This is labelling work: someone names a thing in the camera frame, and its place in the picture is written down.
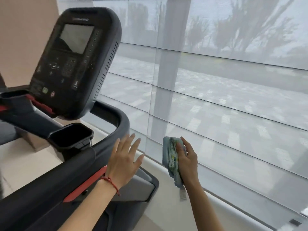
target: red string bracelet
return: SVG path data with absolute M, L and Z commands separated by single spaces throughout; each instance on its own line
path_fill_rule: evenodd
M 113 187 L 116 189 L 116 194 L 117 194 L 118 196 L 121 195 L 121 194 L 119 193 L 119 189 L 116 187 L 116 185 L 114 185 L 114 183 L 111 181 L 111 178 L 110 178 L 110 177 L 102 176 L 101 179 L 110 182 L 111 185 L 113 185 Z

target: hand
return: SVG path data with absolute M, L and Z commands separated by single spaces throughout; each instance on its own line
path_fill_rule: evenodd
M 176 143 L 176 151 L 179 157 L 179 170 L 185 186 L 199 184 L 198 179 L 198 156 L 189 142 L 181 137 L 186 150 L 187 156 L 179 143 Z
M 134 163 L 136 150 L 140 144 L 137 139 L 129 149 L 135 134 L 126 135 L 123 139 L 117 139 L 107 165 L 106 177 L 110 177 L 115 186 L 120 189 L 126 185 L 140 167 L 144 155 L 140 155 Z

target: control panel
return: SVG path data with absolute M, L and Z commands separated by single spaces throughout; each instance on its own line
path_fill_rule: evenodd
M 85 115 L 98 96 L 121 32 L 119 18 L 110 9 L 67 9 L 36 67 L 30 94 L 62 119 Z

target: blue towel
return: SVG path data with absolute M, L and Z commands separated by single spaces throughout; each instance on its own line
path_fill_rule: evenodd
M 174 178 L 175 186 L 182 188 L 183 180 L 179 172 L 178 155 L 176 143 L 179 142 L 186 153 L 183 141 L 179 138 L 165 136 L 163 140 L 163 165 L 168 169 L 170 177 Z

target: sheer blind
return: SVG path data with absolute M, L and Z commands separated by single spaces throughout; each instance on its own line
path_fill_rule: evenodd
M 98 100 L 161 162 L 184 136 L 202 185 L 273 229 L 308 206 L 308 0 L 59 0 L 104 6 L 123 34 Z M 110 133 L 114 127 L 84 119 Z

